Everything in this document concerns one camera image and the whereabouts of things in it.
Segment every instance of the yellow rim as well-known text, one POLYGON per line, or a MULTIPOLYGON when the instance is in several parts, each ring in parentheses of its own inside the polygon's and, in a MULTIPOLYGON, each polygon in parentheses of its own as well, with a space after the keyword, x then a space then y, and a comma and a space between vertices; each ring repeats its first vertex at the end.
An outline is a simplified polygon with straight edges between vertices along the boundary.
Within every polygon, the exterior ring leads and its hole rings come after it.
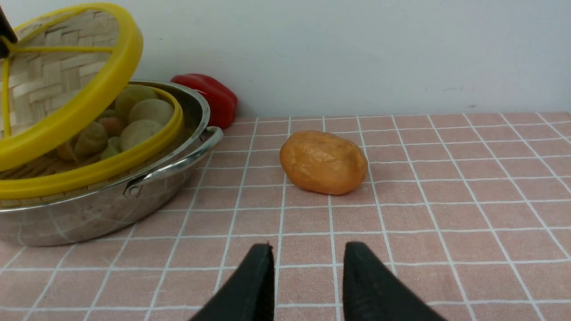
POLYGON ((0 199, 35 198, 68 192, 121 174, 158 154, 180 135, 184 121, 176 98, 166 91, 152 89, 169 101, 175 110, 167 125, 153 137, 119 155, 75 170, 37 178, 0 180, 0 199))
MULTIPOLYGON (((71 6, 42 15, 22 26, 18 26, 16 30, 22 29, 41 18, 64 13, 76 14, 84 10, 102 10, 115 17, 119 24, 119 38, 113 48, 12 47, 16 53, 19 51, 108 50, 111 52, 111 55, 101 71, 68 104, 35 124, 29 130, 16 136, 0 139, 0 171, 29 162, 53 150, 80 132, 115 100, 135 72, 143 51, 143 35, 131 15, 120 6, 110 3, 90 3, 71 6)), ((43 30, 47 26, 49 26, 49 23, 40 29, 43 30)), ((10 60, 5 59, 3 72, 4 88, 8 87, 7 76, 9 73, 7 65, 9 63, 10 60)), ((2 96, 7 96, 6 94, 7 91, 2 90, 2 96)), ((9 118, 5 117, 4 119, 9 124, 9 118)))

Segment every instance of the potato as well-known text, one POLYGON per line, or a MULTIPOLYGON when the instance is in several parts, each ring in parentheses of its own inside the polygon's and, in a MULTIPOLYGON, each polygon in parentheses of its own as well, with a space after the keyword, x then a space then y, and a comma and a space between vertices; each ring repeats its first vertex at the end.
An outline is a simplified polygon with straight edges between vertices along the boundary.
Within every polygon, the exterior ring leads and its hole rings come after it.
POLYGON ((115 100, 117 117, 127 122, 131 108, 145 99, 157 99, 157 94, 150 87, 143 85, 127 85, 115 100))
POLYGON ((156 121, 141 119, 130 123, 121 133, 121 150, 127 151, 138 144, 143 143, 158 133, 163 125, 156 121))
POLYGON ((368 161, 357 144, 314 130, 293 133, 280 149, 280 164, 294 185, 329 195, 358 188, 368 171, 368 161))
POLYGON ((145 99, 133 106, 129 113, 128 123, 148 119, 166 126, 174 112, 174 108, 166 101, 160 99, 145 99))

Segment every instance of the bamboo steamer lid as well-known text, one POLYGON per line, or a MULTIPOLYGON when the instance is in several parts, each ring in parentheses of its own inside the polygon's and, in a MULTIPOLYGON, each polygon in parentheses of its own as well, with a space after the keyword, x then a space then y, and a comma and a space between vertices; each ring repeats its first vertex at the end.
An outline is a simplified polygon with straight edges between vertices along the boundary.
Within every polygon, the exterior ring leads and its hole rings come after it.
POLYGON ((84 129, 127 86, 143 36, 131 15, 88 3, 12 31, 0 23, 0 171, 31 161, 84 129))

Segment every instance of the black object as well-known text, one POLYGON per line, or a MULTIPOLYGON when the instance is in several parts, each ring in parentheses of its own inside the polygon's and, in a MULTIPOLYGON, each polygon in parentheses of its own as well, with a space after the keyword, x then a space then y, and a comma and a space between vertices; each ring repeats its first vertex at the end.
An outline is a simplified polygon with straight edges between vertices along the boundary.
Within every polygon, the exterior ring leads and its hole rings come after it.
POLYGON ((191 321, 273 321, 274 255, 253 245, 226 284, 191 321))
MULTIPOLYGON (((399 281, 365 243, 348 242, 343 261, 346 321, 446 321, 399 281)), ((272 247, 255 244, 230 280, 189 321, 273 321, 274 289, 272 247)))
POLYGON ((348 242, 343 259, 343 313, 347 321, 445 321, 361 242, 348 242))
MULTIPOLYGON (((16 44, 18 42, 18 37, 16 37, 16 33, 8 23, 8 19, 4 15, 4 11, 0 7, 0 38, 6 39, 8 42, 12 44, 16 44)), ((10 55, 10 50, 6 46, 4 40, 0 40, 0 59, 8 58, 10 55)))

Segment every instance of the yellow plastic ring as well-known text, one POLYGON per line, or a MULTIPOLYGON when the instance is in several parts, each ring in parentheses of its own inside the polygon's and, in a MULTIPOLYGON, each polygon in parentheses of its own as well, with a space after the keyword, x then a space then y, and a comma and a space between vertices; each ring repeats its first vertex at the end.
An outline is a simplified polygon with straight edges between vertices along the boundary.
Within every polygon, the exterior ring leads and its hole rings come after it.
POLYGON ((135 72, 143 51, 143 35, 131 15, 118 5, 88 3, 71 6, 42 15, 18 26, 16 30, 42 18, 85 10, 105 11, 113 15, 119 24, 119 37, 109 59, 68 104, 27 131, 0 139, 0 171, 27 163, 80 132, 113 102, 135 72))

